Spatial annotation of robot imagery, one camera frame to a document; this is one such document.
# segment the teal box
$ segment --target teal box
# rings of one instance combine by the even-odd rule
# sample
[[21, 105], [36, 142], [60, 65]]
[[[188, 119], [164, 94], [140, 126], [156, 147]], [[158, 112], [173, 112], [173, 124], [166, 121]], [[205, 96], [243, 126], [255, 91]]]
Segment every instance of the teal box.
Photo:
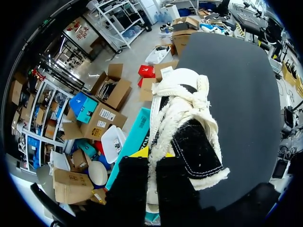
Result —
[[89, 158], [92, 158], [97, 152], [95, 148], [87, 143], [85, 139], [76, 140], [77, 146], [88, 155]]

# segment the white plastic basket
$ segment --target white plastic basket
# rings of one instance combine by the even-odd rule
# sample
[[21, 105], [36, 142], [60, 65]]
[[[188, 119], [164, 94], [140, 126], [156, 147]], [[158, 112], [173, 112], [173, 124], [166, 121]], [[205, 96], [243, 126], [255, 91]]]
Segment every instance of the white plastic basket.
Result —
[[115, 140], [118, 139], [122, 149], [126, 137], [122, 130], [115, 125], [112, 125], [101, 137], [101, 143], [106, 161], [112, 164], [117, 161], [119, 153], [115, 148]]
[[155, 65], [155, 64], [160, 64], [160, 63], [166, 63], [166, 62], [173, 61], [170, 49], [171, 48], [169, 47], [168, 51], [163, 50], [163, 51], [160, 51], [160, 52], [156, 51], [156, 48], [153, 49], [153, 51], [145, 59], [145, 62], [149, 65]]

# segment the open cardboard box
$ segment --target open cardboard box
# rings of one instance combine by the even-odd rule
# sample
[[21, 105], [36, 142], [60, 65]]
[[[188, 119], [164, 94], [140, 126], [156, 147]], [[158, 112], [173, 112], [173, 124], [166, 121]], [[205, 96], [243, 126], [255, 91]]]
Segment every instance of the open cardboard box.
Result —
[[113, 110], [109, 106], [99, 103], [91, 116], [89, 123], [80, 123], [78, 121], [63, 123], [64, 139], [73, 140], [80, 138], [87, 138], [91, 140], [99, 140], [106, 130], [111, 126], [123, 128], [127, 117]]
[[181, 56], [184, 48], [186, 47], [189, 38], [191, 34], [197, 32], [196, 30], [188, 29], [188, 30], [182, 30], [182, 31], [176, 31], [172, 34], [172, 38], [174, 41], [174, 44], [177, 49], [178, 56]]
[[98, 91], [102, 85], [110, 79], [116, 81], [117, 84], [109, 95], [108, 99], [104, 101], [105, 104], [119, 111], [125, 103], [129, 93], [131, 92], [131, 82], [121, 78], [123, 70], [123, 64], [109, 64], [108, 72], [102, 72], [95, 85], [91, 89], [90, 93], [94, 96], [98, 96]]
[[172, 26], [174, 28], [174, 31], [182, 31], [187, 29], [194, 29], [199, 30], [200, 29], [200, 23], [199, 21], [191, 18], [191, 17], [180, 17], [174, 20], [172, 23]]
[[152, 84], [159, 83], [162, 81], [163, 74], [167, 71], [166, 69], [174, 70], [178, 64], [178, 61], [171, 61], [162, 64], [154, 65], [156, 78], [144, 78], [140, 90], [140, 101], [152, 101]]

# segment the cardboard box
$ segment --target cardboard box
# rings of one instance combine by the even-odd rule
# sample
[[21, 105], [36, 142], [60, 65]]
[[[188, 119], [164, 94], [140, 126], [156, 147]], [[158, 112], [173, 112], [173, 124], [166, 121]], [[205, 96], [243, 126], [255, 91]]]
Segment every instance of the cardboard box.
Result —
[[22, 107], [21, 119], [23, 119], [26, 122], [29, 122], [30, 114], [32, 112], [32, 107], [33, 107], [33, 103], [35, 100], [35, 96], [36, 96], [35, 94], [30, 94], [28, 102], [27, 102], [27, 106]]
[[162, 81], [163, 69], [171, 67], [173, 70], [176, 68], [178, 61], [171, 61], [167, 63], [161, 63], [154, 65], [155, 77], [156, 78], [144, 78], [142, 81], [142, 87], [140, 90], [140, 101], [152, 101], [152, 84], [159, 83]]
[[79, 122], [63, 123], [64, 139], [87, 138], [100, 140], [105, 131], [113, 124], [123, 128], [127, 117], [113, 110], [109, 106], [99, 103], [88, 124]]
[[56, 111], [58, 105], [59, 104], [57, 102], [52, 101], [52, 103], [51, 103], [51, 111], [53, 111], [53, 112]]
[[187, 30], [187, 29], [194, 29], [194, 30], [200, 29], [199, 21], [197, 21], [191, 17], [177, 18], [173, 21], [172, 26], [173, 26], [175, 32]]
[[57, 202], [74, 204], [88, 200], [94, 189], [86, 174], [54, 169], [53, 184]]
[[90, 198], [93, 202], [98, 202], [101, 203], [102, 205], [106, 204], [106, 188], [99, 188], [99, 189], [94, 189], [93, 191], [93, 197]]
[[46, 108], [44, 106], [40, 106], [36, 118], [37, 125], [42, 125], [45, 112], [46, 112]]
[[109, 64], [107, 74], [102, 72], [90, 91], [92, 95], [97, 96], [99, 89], [106, 81], [110, 79], [116, 81], [117, 84], [115, 88], [104, 103], [117, 111], [121, 109], [129, 93], [132, 91], [131, 82], [121, 78], [122, 70], [123, 64]]
[[56, 130], [56, 121], [48, 120], [45, 130], [45, 137], [53, 139], [55, 130]]
[[14, 80], [11, 85], [13, 89], [11, 101], [16, 105], [19, 105], [22, 88], [27, 83], [27, 79], [19, 72], [14, 75], [14, 78], [16, 80]]
[[196, 30], [189, 29], [189, 30], [177, 31], [172, 34], [172, 38], [173, 38], [173, 41], [174, 41], [174, 44], [176, 46], [177, 53], [179, 56], [182, 55], [182, 51], [186, 47], [186, 45], [189, 41], [190, 35], [195, 32], [196, 32]]
[[78, 121], [88, 123], [98, 102], [92, 96], [79, 92], [70, 100], [70, 106]]
[[12, 130], [16, 130], [16, 126], [17, 123], [19, 121], [20, 118], [20, 113], [18, 112], [18, 110], [15, 112], [14, 118], [13, 118], [13, 122], [11, 123], [11, 129]]

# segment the desk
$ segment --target desk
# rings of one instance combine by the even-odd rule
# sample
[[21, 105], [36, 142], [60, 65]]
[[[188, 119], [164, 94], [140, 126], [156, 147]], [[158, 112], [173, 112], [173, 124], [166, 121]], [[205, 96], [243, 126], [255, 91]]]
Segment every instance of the desk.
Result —
[[194, 33], [177, 68], [208, 76], [210, 111], [218, 122], [228, 179], [200, 191], [202, 208], [232, 204], [268, 182], [280, 143], [280, 101], [266, 53], [224, 35]]

